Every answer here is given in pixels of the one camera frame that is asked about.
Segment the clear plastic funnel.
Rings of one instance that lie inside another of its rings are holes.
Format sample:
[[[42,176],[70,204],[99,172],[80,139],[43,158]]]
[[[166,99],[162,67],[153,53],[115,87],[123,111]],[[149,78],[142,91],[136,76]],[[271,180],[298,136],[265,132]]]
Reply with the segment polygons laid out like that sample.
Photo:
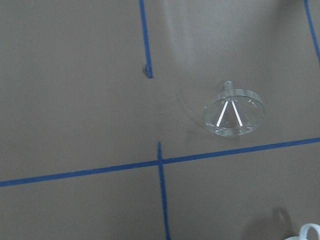
[[[236,137],[255,131],[264,121],[266,107],[261,97],[249,89],[235,88],[232,81],[205,106],[204,126],[218,136]]]

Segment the blue tape strip lengthwise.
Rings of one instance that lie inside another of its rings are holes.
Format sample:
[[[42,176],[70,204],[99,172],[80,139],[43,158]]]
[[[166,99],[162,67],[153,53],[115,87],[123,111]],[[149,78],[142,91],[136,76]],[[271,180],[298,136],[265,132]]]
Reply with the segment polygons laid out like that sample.
[[[170,235],[170,226],[169,226],[169,218],[168,218],[168,201],[167,201],[167,192],[166,192],[164,161],[162,156],[162,144],[160,141],[157,143],[157,162],[158,162],[158,174],[159,174],[159,184],[160,184],[160,192],[161,192],[165,239],[170,240],[171,235]]]

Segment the blue tape strip crosswise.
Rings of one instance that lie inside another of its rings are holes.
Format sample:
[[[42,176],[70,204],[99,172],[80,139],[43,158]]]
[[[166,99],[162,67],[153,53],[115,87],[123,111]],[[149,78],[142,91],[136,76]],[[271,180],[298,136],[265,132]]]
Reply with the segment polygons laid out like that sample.
[[[308,138],[308,139],[302,139],[302,140],[294,140],[294,141],[287,141],[287,142],[279,142],[279,143],[237,148],[237,149],[222,150],[222,151],[216,151],[216,152],[165,158],[162,160],[152,160],[152,161],[115,165],[115,166],[102,167],[102,168],[86,169],[86,170],[74,171],[74,172],[64,172],[64,173],[57,173],[57,174],[50,174],[50,175],[5,180],[0,182],[0,186],[4,188],[4,187],[33,184],[33,183],[39,183],[39,182],[48,182],[48,181],[55,181],[55,180],[61,180],[61,179],[77,178],[82,176],[154,167],[154,166],[157,166],[159,163],[168,165],[168,164],[174,164],[174,163],[196,161],[196,160],[203,160],[203,159],[209,159],[209,158],[217,158],[217,157],[223,157],[223,156],[239,155],[239,154],[245,154],[245,153],[251,153],[251,152],[259,152],[259,151],[308,145],[308,144],[314,144],[319,142],[320,142],[320,138],[314,137],[314,138]]]

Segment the brown cardboard mat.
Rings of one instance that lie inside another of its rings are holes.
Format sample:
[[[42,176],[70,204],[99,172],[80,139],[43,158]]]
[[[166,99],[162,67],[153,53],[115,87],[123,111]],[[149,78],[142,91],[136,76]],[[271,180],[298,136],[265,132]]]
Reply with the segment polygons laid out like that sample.
[[[0,3],[0,182],[320,137],[317,0]],[[253,132],[208,131],[231,81]],[[281,240],[320,222],[320,142],[163,164],[171,240]],[[158,165],[0,187],[3,240],[166,240]]]

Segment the white enamel cup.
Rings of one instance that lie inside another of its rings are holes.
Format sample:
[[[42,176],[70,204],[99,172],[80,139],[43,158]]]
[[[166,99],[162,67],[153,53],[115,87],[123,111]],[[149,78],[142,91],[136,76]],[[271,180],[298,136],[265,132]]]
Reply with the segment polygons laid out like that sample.
[[[316,234],[316,239],[320,240],[320,226],[315,223],[306,223],[304,224],[298,233],[298,236],[290,236],[285,238],[284,240],[308,240],[309,231],[313,230]]]

